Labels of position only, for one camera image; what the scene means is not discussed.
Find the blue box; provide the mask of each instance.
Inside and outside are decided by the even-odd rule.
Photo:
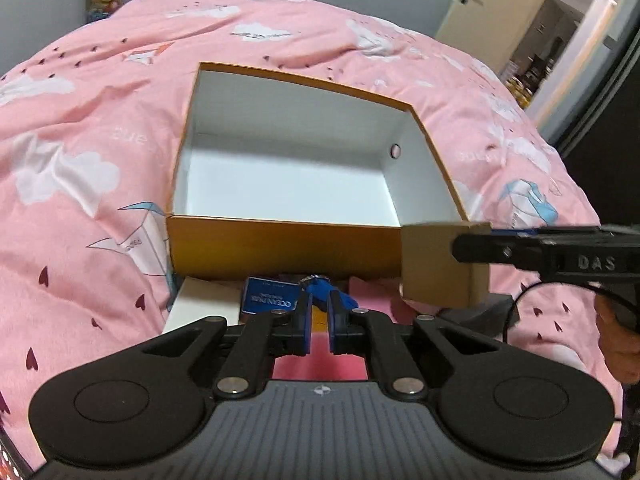
[[[248,278],[242,295],[242,312],[258,314],[277,308],[294,310],[300,291],[300,285],[297,283]]]

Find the pink blanket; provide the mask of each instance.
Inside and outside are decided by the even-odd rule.
[[[161,208],[206,60],[411,102],[473,219],[516,227],[598,221],[555,150],[467,54],[307,0],[134,0],[0,80],[0,417],[32,466],[43,460],[27,421],[36,389],[162,329],[169,290]],[[535,279],[495,267],[492,289],[515,294]],[[520,315],[514,344],[593,374],[620,410],[591,295],[549,287],[532,293]],[[608,450],[616,439],[614,431]]]

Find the small cardboard box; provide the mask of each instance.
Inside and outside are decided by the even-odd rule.
[[[402,276],[404,296],[466,308],[488,266],[450,256],[467,221],[409,104],[330,81],[203,63],[167,227],[179,274]]]

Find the beige door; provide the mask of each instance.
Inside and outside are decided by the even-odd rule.
[[[436,39],[500,72],[544,0],[453,0]]]

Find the human hand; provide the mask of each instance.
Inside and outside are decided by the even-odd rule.
[[[620,325],[608,299],[596,295],[594,307],[598,345],[607,368],[621,383],[636,384],[640,381],[640,335]]]

